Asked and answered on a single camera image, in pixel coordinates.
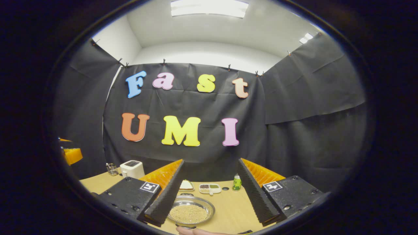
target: wooden table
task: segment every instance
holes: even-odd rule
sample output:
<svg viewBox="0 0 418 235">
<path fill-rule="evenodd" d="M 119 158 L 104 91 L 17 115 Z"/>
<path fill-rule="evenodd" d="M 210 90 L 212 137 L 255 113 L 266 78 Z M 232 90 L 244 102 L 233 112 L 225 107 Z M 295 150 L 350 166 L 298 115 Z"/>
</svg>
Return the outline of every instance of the wooden table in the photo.
<svg viewBox="0 0 418 235">
<path fill-rule="evenodd" d="M 105 172 L 91 178 L 82 179 L 80 182 L 87 188 L 88 191 L 100 194 L 115 185 L 121 179 L 123 179 L 122 176 L 111 176 Z M 263 227 L 261 223 L 258 222 L 257 216 L 255 215 L 254 209 L 251 206 L 250 199 L 248 198 L 244 187 L 241 187 L 239 191 L 233 191 L 232 182 L 232 180 L 210 182 L 219 184 L 221 188 L 229 188 L 229 190 L 222 190 L 220 193 L 214 194 L 213 196 L 199 192 L 199 184 L 208 182 L 192 182 L 195 188 L 194 191 L 177 193 L 177 195 L 180 195 L 181 193 L 191 193 L 196 197 L 200 197 L 211 202 L 215 206 L 215 214 L 213 217 L 204 223 L 198 224 L 198 228 L 210 232 L 237 234 L 248 230 L 252 230 L 253 232 L 259 231 L 275 224 L 273 223 Z M 161 227 L 150 224 L 149 226 L 169 233 L 178 234 L 175 222 L 171 219 L 166 219 L 165 223 Z"/>
</svg>

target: round metal tray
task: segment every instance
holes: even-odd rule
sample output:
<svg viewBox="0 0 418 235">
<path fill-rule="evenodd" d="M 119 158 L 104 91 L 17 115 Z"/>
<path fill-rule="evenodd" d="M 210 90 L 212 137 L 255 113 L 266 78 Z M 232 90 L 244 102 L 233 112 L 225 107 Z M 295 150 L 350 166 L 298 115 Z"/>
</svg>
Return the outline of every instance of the round metal tray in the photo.
<svg viewBox="0 0 418 235">
<path fill-rule="evenodd" d="M 213 217 L 215 214 L 215 207 L 212 205 L 212 203 L 208 202 L 207 200 L 200 198 L 200 197 L 194 197 L 194 196 L 177 196 L 174 200 L 173 208 L 181 206 L 181 205 L 196 205 L 198 207 L 201 207 L 207 211 L 206 218 L 199 222 L 199 223 L 182 223 L 175 219 L 173 219 L 170 214 L 168 214 L 168 218 L 175 221 L 177 225 L 182 227 L 190 228 L 190 225 L 200 224 L 203 223 L 210 218 Z"/>
</svg>

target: white wall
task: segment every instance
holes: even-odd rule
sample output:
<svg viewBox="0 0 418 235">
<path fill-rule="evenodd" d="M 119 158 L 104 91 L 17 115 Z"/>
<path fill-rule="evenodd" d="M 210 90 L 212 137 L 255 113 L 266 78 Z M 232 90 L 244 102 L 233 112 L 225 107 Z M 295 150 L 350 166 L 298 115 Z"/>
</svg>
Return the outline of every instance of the white wall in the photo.
<svg viewBox="0 0 418 235">
<path fill-rule="evenodd" d="M 243 46 L 213 42 L 179 42 L 142 48 L 132 64 L 162 63 L 207 64 L 261 74 L 281 58 Z"/>
<path fill-rule="evenodd" d="M 98 41 L 97 44 L 115 59 L 122 58 L 122 64 L 132 64 L 141 50 L 126 15 L 103 28 L 93 36 L 93 40 Z"/>
</svg>

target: foam letter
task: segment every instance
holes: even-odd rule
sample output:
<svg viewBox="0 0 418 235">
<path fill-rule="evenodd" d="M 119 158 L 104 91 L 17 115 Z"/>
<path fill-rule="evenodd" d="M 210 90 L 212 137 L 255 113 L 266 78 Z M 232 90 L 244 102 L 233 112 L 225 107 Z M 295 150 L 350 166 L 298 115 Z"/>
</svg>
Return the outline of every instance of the foam letter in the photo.
<svg viewBox="0 0 418 235">
<path fill-rule="evenodd" d="M 240 142 L 235 135 L 235 124 L 238 122 L 236 118 L 224 118 L 221 121 L 225 125 L 225 140 L 223 146 L 237 146 Z"/>
<path fill-rule="evenodd" d="M 147 125 L 147 120 L 150 119 L 150 116 L 146 114 L 139 114 L 139 127 L 138 127 L 138 133 L 136 135 L 132 134 L 130 131 L 130 127 L 132 124 L 132 119 L 135 118 L 135 114 L 133 113 L 123 113 L 122 114 L 122 135 L 125 139 L 130 141 L 138 142 L 142 140 L 145 136 L 145 127 Z"/>
<path fill-rule="evenodd" d="M 186 136 L 186 140 L 183 142 L 184 145 L 200 145 L 200 142 L 197 140 L 197 128 L 200 123 L 200 118 L 189 117 L 184 123 L 183 127 L 180 126 L 176 116 L 165 116 L 164 121 L 166 121 L 166 134 L 164 135 L 164 139 L 161 141 L 161 143 L 173 145 L 174 141 L 171 138 L 171 135 L 173 135 L 178 145 L 181 144 L 184 136 Z"/>
<path fill-rule="evenodd" d="M 141 71 L 133 76 L 128 77 L 125 81 L 128 82 L 129 94 L 128 98 L 132 98 L 136 95 L 141 93 L 141 89 L 138 87 L 142 87 L 144 85 L 143 77 L 145 77 L 147 73 L 145 71 Z"/>
<path fill-rule="evenodd" d="M 244 87 L 248 86 L 248 83 L 244 82 L 242 78 L 237 78 L 232 81 L 232 84 L 235 84 L 235 93 L 239 98 L 247 98 L 248 92 L 244 92 Z"/>
<path fill-rule="evenodd" d="M 215 76 L 202 74 L 199 77 L 199 84 L 197 85 L 197 90 L 200 92 L 212 92 L 215 90 Z"/>
<path fill-rule="evenodd" d="M 160 73 L 157 75 L 157 79 L 153 81 L 153 87 L 163 88 L 164 90 L 169 90 L 173 88 L 174 75 L 171 73 Z"/>
</svg>

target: human hand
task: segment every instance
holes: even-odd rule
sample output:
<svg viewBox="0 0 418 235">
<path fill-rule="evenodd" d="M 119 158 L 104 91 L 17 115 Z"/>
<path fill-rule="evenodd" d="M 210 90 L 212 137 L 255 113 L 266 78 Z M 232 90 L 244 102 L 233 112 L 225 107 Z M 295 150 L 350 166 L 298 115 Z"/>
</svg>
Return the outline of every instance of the human hand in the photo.
<svg viewBox="0 0 418 235">
<path fill-rule="evenodd" d="M 176 228 L 176 230 L 178 231 L 179 235 L 231 235 L 231 234 L 227 234 L 227 233 L 219 233 L 219 232 L 208 232 L 205 230 L 201 230 L 201 229 L 187 229 L 187 228 L 183 228 L 182 226 L 178 226 Z"/>
</svg>

